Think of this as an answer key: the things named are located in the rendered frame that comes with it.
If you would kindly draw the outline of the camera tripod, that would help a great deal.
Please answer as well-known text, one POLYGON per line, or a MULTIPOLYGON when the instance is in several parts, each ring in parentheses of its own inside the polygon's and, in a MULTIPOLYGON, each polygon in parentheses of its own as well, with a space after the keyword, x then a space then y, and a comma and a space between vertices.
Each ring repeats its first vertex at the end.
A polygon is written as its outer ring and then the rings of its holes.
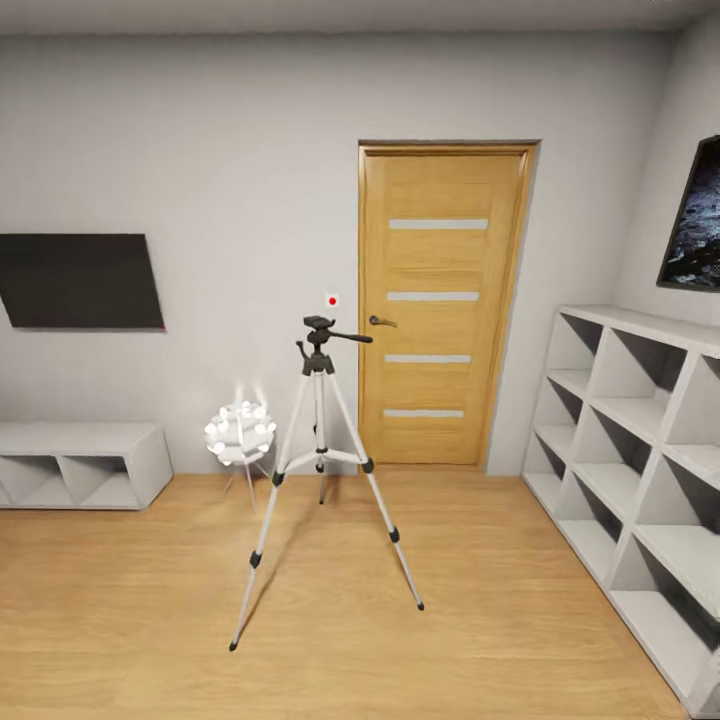
POLYGON ((415 588, 415 584, 413 583, 413 578, 411 577, 411 573, 409 572, 409 568, 407 567, 407 563, 405 561, 405 558, 403 557, 403 553, 401 552, 401 548, 399 547, 399 531, 397 530, 397 527, 393 527, 393 524, 391 523, 391 520, 389 518, 389 514, 387 513, 385 504, 383 503, 383 498, 381 497, 381 494, 379 492, 379 488, 377 487, 377 482, 375 481, 375 478, 373 476, 373 468, 375 467, 375 463, 373 462, 371 457, 367 457, 362 442, 360 440, 360 437, 358 435, 358 430, 356 429, 356 426, 354 424, 354 420, 352 418, 352 415, 350 413, 348 404, 345 400, 344 394, 342 392, 341 386, 339 384, 338 378, 336 376, 336 371, 333 366, 332 358, 330 358, 329 355, 325 355, 321 351, 321 345, 326 344, 329 341, 330 337, 338 337, 338 338, 345 338, 350 339, 356 342, 363 342, 371 344, 373 342, 373 338, 370 336, 362 336, 362 335, 345 335, 342 333, 334 333, 329 330, 329 328, 332 328, 336 324, 336 320, 326 320, 326 318, 323 318, 321 316, 312 316, 312 317, 305 317, 303 318, 303 324, 305 326, 308 326, 310 328, 314 328, 315 330, 310 332, 307 335, 307 342, 310 344, 314 344, 314 353, 308 357, 307 354, 304 352, 304 342, 296 342, 296 345, 299 346, 300 352, 303 355, 304 363, 303 363, 303 372, 301 377, 301 382, 299 384, 299 390, 297 391, 297 396, 295 398, 295 404, 293 407, 293 411, 291 414, 291 419, 289 422, 289 427, 287 429, 287 434, 285 436, 285 441, 283 444, 283 449, 281 451, 281 457, 279 458, 279 464, 277 466, 277 470, 271 474, 271 481, 273 482, 273 490, 271 492, 271 500, 269 501, 269 506, 267 508, 267 514, 265 515, 265 521, 263 522, 263 528, 261 530, 261 536, 259 537, 259 544, 257 545, 257 549, 255 549, 255 552, 251 555, 251 574, 249 576, 249 584, 247 585, 247 590, 245 591, 245 598, 243 599, 243 604, 241 606, 241 613, 239 614, 239 620, 237 622, 237 628, 235 629, 235 635, 233 636, 233 640, 231 642, 231 645, 229 646, 230 651, 234 651, 237 648, 237 638, 239 637, 239 631, 241 630, 241 623, 243 622, 243 616, 245 614, 245 608, 247 606, 247 601, 249 600, 249 595, 251 594, 251 587, 253 586, 253 579, 255 578, 255 571, 257 570, 257 567, 259 566, 259 562, 261 561, 261 551, 263 550, 263 543, 265 542, 265 537, 267 536, 267 529, 269 528, 269 522, 271 520, 271 514, 273 512, 273 507, 275 506, 275 500, 277 498, 277 491, 279 490, 279 486, 283 482, 283 477, 287 474, 291 474, 291 471, 299 468, 300 466, 303 466, 313 460, 318 460, 318 464, 315 467, 315 469, 319 472, 319 485, 321 486, 322 480, 323 480, 323 472, 324 472, 324 466, 322 464, 322 460, 343 460, 351 463, 359 464, 360 468, 363 469, 363 471, 369 476, 369 480, 371 482, 371 485, 373 486, 373 491, 375 492, 375 496, 377 498, 377 501, 379 502, 379 507, 381 508, 381 512, 383 514, 383 518, 385 519, 385 523, 387 524, 387 527, 389 528, 389 536, 391 537, 391 541, 395 544, 395 547, 397 548, 397 552, 399 554, 399 558, 401 559, 401 563, 403 564, 403 567, 405 568, 405 573, 407 574, 407 578, 409 580, 409 583, 411 584, 411 588, 413 590, 413 593, 415 594, 415 598, 417 600, 417 607, 422 611, 425 606, 423 605, 423 602, 419 598, 419 594, 417 593, 417 590, 415 588), (354 440, 355 446, 358 450, 358 456, 357 455, 351 455, 346 454, 340 451, 334 451, 332 449, 328 449, 326 446, 326 432, 325 432, 325 416, 324 416, 324 386, 323 386, 323 372, 324 370, 327 372, 327 375, 329 376, 329 379, 331 381, 331 384, 334 388, 335 394, 337 396, 337 400, 339 401, 339 404, 341 406, 341 409, 343 411, 343 415, 345 417, 345 420, 347 422, 347 425, 349 427, 351 436, 354 440), (314 425, 314 433, 317 435, 317 450, 309 453, 308 455, 305 455, 298 460, 295 460, 291 463, 287 463, 287 459, 289 456, 292 440, 294 438, 294 433, 296 430, 296 426, 299 419, 299 414, 302 408, 302 404, 304 401, 304 397, 306 394, 306 389, 308 386, 309 378, 311 376, 312 371, 315 374, 315 411, 316 411, 316 425, 314 425))

